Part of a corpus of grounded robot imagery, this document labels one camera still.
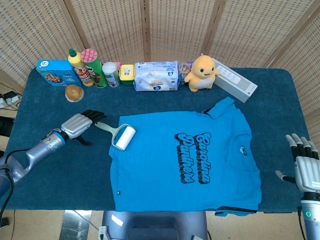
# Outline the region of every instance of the power strip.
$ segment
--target power strip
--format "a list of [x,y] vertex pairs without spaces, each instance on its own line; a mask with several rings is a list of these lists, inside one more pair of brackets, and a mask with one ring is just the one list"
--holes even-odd
[[12,97],[12,98],[3,98],[3,97],[1,97],[0,98],[0,109],[4,109],[4,108],[6,108],[6,107],[8,107],[8,106],[10,106],[10,105],[13,105],[14,103],[17,103],[17,102],[19,102],[19,96],[18,95],[16,95],[16,96],[14,96],[14,97]]

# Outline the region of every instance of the table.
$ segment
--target table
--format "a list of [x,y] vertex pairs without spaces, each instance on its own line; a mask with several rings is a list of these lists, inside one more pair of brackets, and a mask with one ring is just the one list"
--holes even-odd
[[[300,204],[301,193],[293,184],[275,174],[282,170],[294,175],[291,150],[285,135],[308,131],[291,75],[283,69],[233,68],[258,85],[246,103],[235,101],[252,131],[251,150],[260,169],[262,202],[259,211],[292,212]],[[53,128],[76,113],[92,109],[105,112],[104,122],[118,125],[119,116],[166,111],[197,111],[211,108],[227,96],[213,89],[190,92],[188,85],[178,91],[136,92],[133,87],[99,89],[83,87],[84,98],[68,102],[65,88],[50,86],[34,69],[28,77],[6,153],[33,147]],[[69,140],[66,146],[39,164],[17,184],[8,209],[29,210],[114,210],[110,183],[111,135],[90,127],[83,137],[91,146]],[[24,159],[23,153],[15,154]]]

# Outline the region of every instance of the small bottle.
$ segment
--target small bottle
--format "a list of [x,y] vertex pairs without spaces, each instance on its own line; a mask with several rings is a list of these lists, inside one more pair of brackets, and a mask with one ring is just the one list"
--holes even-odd
[[91,87],[95,84],[94,81],[91,79],[91,76],[89,74],[88,69],[86,68],[86,65],[81,61],[80,52],[76,52],[75,50],[70,48],[68,61],[73,66],[73,69],[81,79],[83,85],[87,87]]
[[117,65],[114,62],[106,62],[102,65],[102,71],[110,87],[116,88],[120,85]]
[[185,84],[185,77],[191,71],[191,64],[188,62],[180,63],[179,67],[178,67],[178,71],[179,71],[180,85],[184,85]]

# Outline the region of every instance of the stuffed toy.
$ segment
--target stuffed toy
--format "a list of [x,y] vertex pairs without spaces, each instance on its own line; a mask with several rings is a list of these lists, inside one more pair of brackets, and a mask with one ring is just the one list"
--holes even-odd
[[216,75],[219,75],[219,71],[216,69],[214,59],[201,53],[201,56],[194,61],[184,81],[189,83],[190,91],[195,93],[199,89],[211,89]]

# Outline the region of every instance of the lint roller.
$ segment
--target lint roller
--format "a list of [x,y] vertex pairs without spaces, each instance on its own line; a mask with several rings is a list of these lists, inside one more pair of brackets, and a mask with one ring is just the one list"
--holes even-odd
[[[121,151],[126,150],[126,148],[127,148],[128,144],[130,143],[132,137],[136,133],[136,130],[132,126],[130,126],[128,124],[122,124],[121,126],[119,126],[117,128],[113,128],[113,127],[109,126],[108,124],[105,124],[103,122],[98,121],[94,125],[96,127],[100,128],[100,129],[102,129],[102,130],[110,132],[112,134],[112,140],[111,140],[112,146],[114,146],[116,149],[119,149]],[[120,136],[119,140],[115,144],[116,136],[119,133],[119,131],[121,129],[123,129],[123,128],[125,128],[125,130],[122,133],[122,135]]]

